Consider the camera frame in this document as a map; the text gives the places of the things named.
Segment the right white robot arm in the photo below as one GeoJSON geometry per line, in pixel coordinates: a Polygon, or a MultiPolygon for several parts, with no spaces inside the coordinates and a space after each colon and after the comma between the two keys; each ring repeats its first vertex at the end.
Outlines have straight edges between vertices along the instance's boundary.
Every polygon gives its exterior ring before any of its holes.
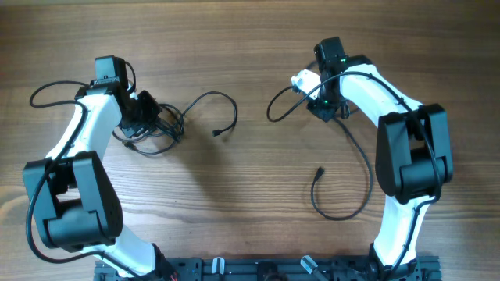
{"type": "Polygon", "coordinates": [[[347,117],[352,102],[377,128],[375,173],[385,206],[367,259],[377,271],[365,273],[378,280],[406,278],[417,272],[415,247],[425,213],[453,175],[446,112],[404,95],[363,55],[318,63],[319,73],[304,69],[291,78],[308,109],[327,121],[347,117]]]}

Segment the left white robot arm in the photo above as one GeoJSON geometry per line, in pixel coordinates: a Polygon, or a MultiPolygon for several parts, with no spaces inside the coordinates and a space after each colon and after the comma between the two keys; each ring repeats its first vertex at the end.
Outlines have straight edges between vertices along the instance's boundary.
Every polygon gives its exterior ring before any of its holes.
{"type": "Polygon", "coordinates": [[[124,225],[120,200],[102,164],[115,128],[144,124],[151,98],[146,93],[133,98],[124,87],[82,86],[70,103],[75,113],[61,140],[23,169],[29,248],[52,264],[94,256],[121,278],[177,279],[161,250],[124,225]]]}

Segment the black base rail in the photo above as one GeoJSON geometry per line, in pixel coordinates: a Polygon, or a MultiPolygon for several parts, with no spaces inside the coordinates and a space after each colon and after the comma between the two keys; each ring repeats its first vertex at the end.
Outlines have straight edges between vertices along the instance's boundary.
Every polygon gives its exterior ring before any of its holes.
{"type": "MultiPolygon", "coordinates": [[[[314,258],[317,269],[309,273],[298,259],[167,258],[179,273],[177,280],[375,280],[376,266],[367,256],[351,255],[314,258]]],[[[102,261],[95,263],[93,280],[134,280],[124,278],[102,261]]],[[[442,280],[437,256],[417,256],[411,274],[392,280],[442,280]]]]}

